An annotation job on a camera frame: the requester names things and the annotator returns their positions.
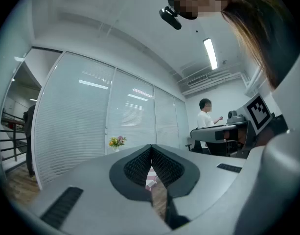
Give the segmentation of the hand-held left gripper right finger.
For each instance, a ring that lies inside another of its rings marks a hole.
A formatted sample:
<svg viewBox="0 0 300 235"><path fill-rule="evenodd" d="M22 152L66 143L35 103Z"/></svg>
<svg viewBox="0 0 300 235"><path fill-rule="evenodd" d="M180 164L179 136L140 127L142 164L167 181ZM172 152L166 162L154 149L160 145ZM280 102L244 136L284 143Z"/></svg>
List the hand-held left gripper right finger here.
<svg viewBox="0 0 300 235"><path fill-rule="evenodd" d="M153 208L175 230L210 208L231 186L245 159L204 155L153 145Z"/></svg>

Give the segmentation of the person's torso in black top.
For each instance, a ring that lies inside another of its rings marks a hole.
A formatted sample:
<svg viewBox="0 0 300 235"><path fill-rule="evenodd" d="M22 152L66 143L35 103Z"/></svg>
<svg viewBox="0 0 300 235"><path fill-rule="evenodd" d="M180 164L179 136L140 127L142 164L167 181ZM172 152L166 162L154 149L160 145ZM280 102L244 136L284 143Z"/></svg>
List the person's torso in black top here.
<svg viewBox="0 0 300 235"><path fill-rule="evenodd" d="M276 89L286 77L300 54L300 29L286 6L259 6L265 26L261 38L263 68L271 88Z"/></svg>

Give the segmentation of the round checkered table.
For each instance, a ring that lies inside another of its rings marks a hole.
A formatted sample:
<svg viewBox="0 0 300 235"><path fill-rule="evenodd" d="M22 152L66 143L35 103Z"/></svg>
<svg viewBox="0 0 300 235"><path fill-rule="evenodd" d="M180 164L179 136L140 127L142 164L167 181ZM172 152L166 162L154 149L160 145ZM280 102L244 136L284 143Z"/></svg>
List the round checkered table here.
<svg viewBox="0 0 300 235"><path fill-rule="evenodd" d="M157 174L154 171L153 167L150 168L148 174L147 174L147 178L146 178L146 184L145 184L145 188L148 191L151 191L152 188L157 184Z"/></svg>

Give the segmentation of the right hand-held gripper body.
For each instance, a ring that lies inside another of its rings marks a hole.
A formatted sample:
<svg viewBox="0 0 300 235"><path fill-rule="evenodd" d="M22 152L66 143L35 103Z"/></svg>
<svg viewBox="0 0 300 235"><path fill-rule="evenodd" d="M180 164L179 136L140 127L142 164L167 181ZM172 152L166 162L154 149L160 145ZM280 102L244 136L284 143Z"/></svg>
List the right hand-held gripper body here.
<svg viewBox="0 0 300 235"><path fill-rule="evenodd" d="M273 119L260 94L253 96L237 110L229 111L227 124L234 125L238 133L245 134L244 143L238 143L235 156L248 156L256 145L258 135Z"/></svg>

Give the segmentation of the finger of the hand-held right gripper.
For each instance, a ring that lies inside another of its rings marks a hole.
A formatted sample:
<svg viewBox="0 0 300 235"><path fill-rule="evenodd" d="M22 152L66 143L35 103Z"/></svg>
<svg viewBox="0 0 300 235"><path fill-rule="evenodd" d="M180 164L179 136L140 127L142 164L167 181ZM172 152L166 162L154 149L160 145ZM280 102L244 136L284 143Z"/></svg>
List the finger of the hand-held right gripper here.
<svg viewBox="0 0 300 235"><path fill-rule="evenodd" d="M224 133L236 129L234 124L193 129L190 136L195 141L224 141Z"/></svg>

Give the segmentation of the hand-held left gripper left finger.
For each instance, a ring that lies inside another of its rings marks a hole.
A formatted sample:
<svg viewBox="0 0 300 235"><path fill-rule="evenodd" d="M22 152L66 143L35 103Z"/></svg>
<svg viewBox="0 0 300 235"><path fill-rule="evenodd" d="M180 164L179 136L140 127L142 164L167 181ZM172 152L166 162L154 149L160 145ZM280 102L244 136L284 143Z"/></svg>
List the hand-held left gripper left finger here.
<svg viewBox="0 0 300 235"><path fill-rule="evenodd" d="M41 217L68 187L77 187L83 192L59 229L65 234L164 235L171 232L150 202L127 199L109 179L112 165L138 149L139 146L128 148L80 163L44 186L29 205L29 211Z"/></svg>

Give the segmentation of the colourful flower bouquet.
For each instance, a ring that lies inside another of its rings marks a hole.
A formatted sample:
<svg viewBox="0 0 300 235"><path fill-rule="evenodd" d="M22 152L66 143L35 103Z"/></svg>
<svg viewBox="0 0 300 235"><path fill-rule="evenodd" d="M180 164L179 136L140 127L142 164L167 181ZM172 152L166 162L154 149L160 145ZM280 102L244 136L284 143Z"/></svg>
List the colourful flower bouquet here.
<svg viewBox="0 0 300 235"><path fill-rule="evenodd" d="M125 142L127 139L123 136L118 136L118 137L111 137L109 140L109 147L120 147L125 145Z"/></svg>

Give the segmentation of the ceiling air vent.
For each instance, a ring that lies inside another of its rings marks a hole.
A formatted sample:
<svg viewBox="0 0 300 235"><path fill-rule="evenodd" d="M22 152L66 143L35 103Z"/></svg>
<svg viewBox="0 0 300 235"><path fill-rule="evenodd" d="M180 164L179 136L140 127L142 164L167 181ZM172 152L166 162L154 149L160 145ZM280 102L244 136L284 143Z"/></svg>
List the ceiling air vent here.
<svg viewBox="0 0 300 235"><path fill-rule="evenodd" d="M207 75L207 74L204 74L204 75L202 75L202 76L196 77L196 78L194 78L194 79L188 81L188 82L187 82L187 85L188 85L189 87L192 87L192 86L197 85L197 84L199 84L199 83L201 83L201 82L204 82L204 81L206 81L206 80L208 80L208 75Z"/></svg>

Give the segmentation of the black metal stair railing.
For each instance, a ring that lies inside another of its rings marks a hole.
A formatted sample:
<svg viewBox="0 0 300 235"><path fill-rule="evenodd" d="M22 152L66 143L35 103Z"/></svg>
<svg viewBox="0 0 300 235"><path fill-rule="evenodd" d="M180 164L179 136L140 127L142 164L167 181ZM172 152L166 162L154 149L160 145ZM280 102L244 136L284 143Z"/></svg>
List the black metal stair railing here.
<svg viewBox="0 0 300 235"><path fill-rule="evenodd" d="M3 162L17 161L27 152L25 120L2 111L0 120L0 157Z"/></svg>

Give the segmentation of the white slatted window blinds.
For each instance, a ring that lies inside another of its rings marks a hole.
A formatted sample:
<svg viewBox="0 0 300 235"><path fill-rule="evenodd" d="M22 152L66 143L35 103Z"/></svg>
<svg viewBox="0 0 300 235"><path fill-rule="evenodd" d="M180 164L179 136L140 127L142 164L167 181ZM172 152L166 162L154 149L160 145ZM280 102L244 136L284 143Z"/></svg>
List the white slatted window blinds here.
<svg viewBox="0 0 300 235"><path fill-rule="evenodd" d="M124 148L164 144L183 149L185 103L121 69L64 53L51 69L34 112L32 147L40 188L78 164Z"/></svg>

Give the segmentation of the long ceiling light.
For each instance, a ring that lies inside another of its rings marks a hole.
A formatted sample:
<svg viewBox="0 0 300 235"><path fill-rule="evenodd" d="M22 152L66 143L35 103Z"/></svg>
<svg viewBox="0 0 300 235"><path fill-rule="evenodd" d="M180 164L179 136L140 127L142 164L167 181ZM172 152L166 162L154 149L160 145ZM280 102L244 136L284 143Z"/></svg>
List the long ceiling light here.
<svg viewBox="0 0 300 235"><path fill-rule="evenodd" d="M203 40L204 46L206 48L208 57L209 57L209 61L210 61L210 65L212 70L215 70L218 68L218 64L217 64L217 59L216 59L216 54L214 51L214 47L213 47L213 43L211 38L207 38L205 40Z"/></svg>

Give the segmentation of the person's right forearm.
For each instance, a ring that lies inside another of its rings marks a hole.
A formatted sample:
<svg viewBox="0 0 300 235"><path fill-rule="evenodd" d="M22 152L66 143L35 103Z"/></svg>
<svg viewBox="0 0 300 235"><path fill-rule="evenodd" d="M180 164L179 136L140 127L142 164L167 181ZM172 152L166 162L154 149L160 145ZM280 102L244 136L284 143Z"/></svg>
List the person's right forearm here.
<svg viewBox="0 0 300 235"><path fill-rule="evenodd" d="M268 125L258 134L255 147L266 145L272 138L288 130L283 115L274 117Z"/></svg>

